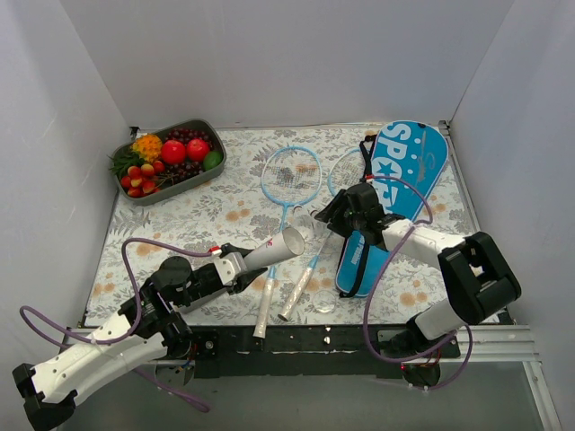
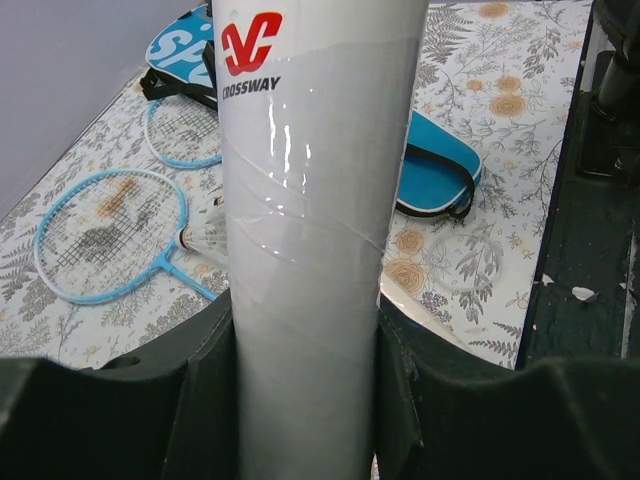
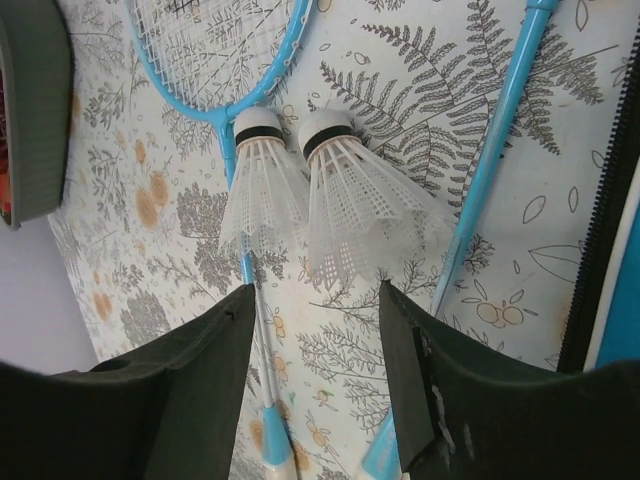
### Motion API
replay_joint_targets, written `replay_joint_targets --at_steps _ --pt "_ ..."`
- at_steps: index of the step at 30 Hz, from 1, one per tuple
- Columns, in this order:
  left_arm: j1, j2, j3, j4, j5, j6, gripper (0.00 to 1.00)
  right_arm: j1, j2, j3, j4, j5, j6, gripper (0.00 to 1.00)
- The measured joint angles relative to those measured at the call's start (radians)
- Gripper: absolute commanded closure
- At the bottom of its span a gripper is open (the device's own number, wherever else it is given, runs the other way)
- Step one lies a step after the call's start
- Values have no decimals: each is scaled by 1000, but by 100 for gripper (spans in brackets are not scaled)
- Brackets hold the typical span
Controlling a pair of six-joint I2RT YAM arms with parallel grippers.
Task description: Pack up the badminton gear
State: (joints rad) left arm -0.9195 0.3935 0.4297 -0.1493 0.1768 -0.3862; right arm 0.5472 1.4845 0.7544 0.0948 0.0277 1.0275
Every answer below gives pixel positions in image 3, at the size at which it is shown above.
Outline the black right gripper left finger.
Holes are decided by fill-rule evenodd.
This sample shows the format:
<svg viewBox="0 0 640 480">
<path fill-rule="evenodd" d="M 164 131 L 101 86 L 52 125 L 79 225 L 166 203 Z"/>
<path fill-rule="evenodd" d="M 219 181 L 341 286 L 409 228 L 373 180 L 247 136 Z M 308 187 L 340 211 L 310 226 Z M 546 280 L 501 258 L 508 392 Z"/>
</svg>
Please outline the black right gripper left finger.
<svg viewBox="0 0 640 480">
<path fill-rule="evenodd" d="M 5 479 L 225 479 L 255 320 L 255 289 L 80 372 L 1 367 Z"/>
</svg>

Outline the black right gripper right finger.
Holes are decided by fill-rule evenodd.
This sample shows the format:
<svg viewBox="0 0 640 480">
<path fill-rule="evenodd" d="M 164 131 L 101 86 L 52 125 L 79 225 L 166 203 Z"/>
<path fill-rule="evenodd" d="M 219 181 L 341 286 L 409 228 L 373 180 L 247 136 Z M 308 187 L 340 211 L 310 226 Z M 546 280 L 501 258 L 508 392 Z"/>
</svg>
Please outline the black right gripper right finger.
<svg viewBox="0 0 640 480">
<path fill-rule="evenodd" d="M 639 364 L 562 374 L 506 356 L 390 282 L 379 320 L 401 470 L 413 479 L 635 479 Z"/>
</svg>

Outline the white plastic shuttlecock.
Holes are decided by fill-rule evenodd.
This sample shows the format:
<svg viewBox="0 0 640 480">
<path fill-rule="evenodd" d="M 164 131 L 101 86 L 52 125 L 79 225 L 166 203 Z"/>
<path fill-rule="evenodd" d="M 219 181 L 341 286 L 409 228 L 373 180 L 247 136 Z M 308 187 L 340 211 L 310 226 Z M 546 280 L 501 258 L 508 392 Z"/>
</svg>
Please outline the white plastic shuttlecock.
<svg viewBox="0 0 640 480">
<path fill-rule="evenodd" d="M 310 169 L 310 273 L 326 289 L 440 252 L 452 240 L 453 217 L 365 147 L 344 112 L 313 111 L 298 142 Z"/>
<path fill-rule="evenodd" d="M 234 122 L 236 164 L 219 236 L 224 253 L 278 253 L 306 243 L 308 168 L 291 155 L 277 116 L 265 107 Z"/>
</svg>

